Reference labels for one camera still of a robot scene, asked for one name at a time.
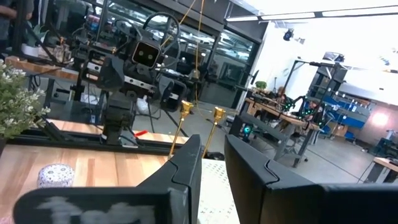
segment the gold stand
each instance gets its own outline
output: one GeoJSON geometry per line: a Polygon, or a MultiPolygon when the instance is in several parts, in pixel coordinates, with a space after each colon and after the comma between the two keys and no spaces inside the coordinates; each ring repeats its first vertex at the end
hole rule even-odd
{"type": "Polygon", "coordinates": [[[182,103],[182,106],[181,106],[181,117],[180,117],[180,122],[179,122],[179,124],[178,124],[177,131],[175,132],[175,135],[174,135],[174,140],[173,140],[172,148],[171,148],[170,153],[169,153],[169,159],[173,156],[174,147],[175,147],[175,142],[177,141],[178,134],[180,134],[182,122],[184,121],[185,117],[189,114],[189,111],[190,111],[191,108],[193,107],[193,104],[191,104],[191,103],[189,103],[189,102],[182,101],[181,103],[182,103]]]}
{"type": "Polygon", "coordinates": [[[213,127],[211,128],[211,131],[210,131],[210,134],[209,134],[209,138],[207,139],[205,150],[203,151],[203,155],[201,156],[202,158],[205,157],[206,152],[207,152],[207,150],[208,150],[208,148],[210,146],[211,139],[212,139],[212,137],[214,135],[214,130],[216,129],[216,126],[217,126],[218,122],[223,118],[224,114],[225,114],[225,110],[223,110],[223,109],[221,109],[221,108],[219,108],[217,106],[215,107],[215,110],[214,110],[214,124],[213,124],[213,127]]]}

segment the robot face screen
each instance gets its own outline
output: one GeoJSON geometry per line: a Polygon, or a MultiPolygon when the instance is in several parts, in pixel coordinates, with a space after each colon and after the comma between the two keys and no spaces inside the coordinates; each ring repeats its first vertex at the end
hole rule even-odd
{"type": "Polygon", "coordinates": [[[138,42],[131,60],[134,63],[139,63],[147,67],[153,68],[159,55],[160,50],[158,48],[144,42],[138,42]]]}

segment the red tool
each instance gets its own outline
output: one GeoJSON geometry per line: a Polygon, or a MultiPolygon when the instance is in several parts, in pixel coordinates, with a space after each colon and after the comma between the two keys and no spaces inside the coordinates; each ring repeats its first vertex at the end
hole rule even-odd
{"type": "Polygon", "coordinates": [[[135,136],[135,137],[138,137],[138,136],[145,135],[146,133],[148,133],[148,131],[146,131],[146,130],[145,130],[145,131],[140,131],[140,132],[138,132],[138,133],[135,133],[134,136],[135,136]]]}

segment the cardboard box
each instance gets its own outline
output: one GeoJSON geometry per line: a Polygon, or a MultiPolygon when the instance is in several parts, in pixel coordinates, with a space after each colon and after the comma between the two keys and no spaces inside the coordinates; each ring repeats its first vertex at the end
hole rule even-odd
{"type": "Polygon", "coordinates": [[[334,122],[330,122],[328,124],[330,130],[332,131],[332,134],[334,136],[339,136],[339,137],[344,137],[344,135],[346,134],[347,130],[348,130],[348,126],[346,125],[337,125],[334,122]]]}

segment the potted plant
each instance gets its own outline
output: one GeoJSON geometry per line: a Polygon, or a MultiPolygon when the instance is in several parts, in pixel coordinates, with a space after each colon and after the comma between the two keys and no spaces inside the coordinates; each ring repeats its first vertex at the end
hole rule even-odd
{"type": "Polygon", "coordinates": [[[50,110],[40,108],[39,97],[44,91],[28,91],[26,77],[22,70],[12,68],[0,60],[0,156],[7,139],[13,138],[44,121],[37,117],[50,110]]]}
{"type": "MultiPolygon", "coordinates": [[[[32,27],[32,24],[29,21],[27,21],[27,23],[30,27],[32,27]]],[[[41,32],[42,28],[43,26],[36,25],[33,28],[33,33],[39,38],[39,40],[43,42],[48,30],[45,32],[41,32]]],[[[22,44],[21,46],[22,52],[26,55],[38,57],[40,47],[37,46],[36,38],[33,35],[31,35],[27,30],[25,30],[25,38],[26,38],[26,44],[22,44]]]]}
{"type": "Polygon", "coordinates": [[[257,88],[259,91],[265,90],[265,89],[267,88],[267,83],[264,82],[264,81],[257,81],[257,82],[255,83],[255,85],[256,85],[256,88],[257,88]]]}

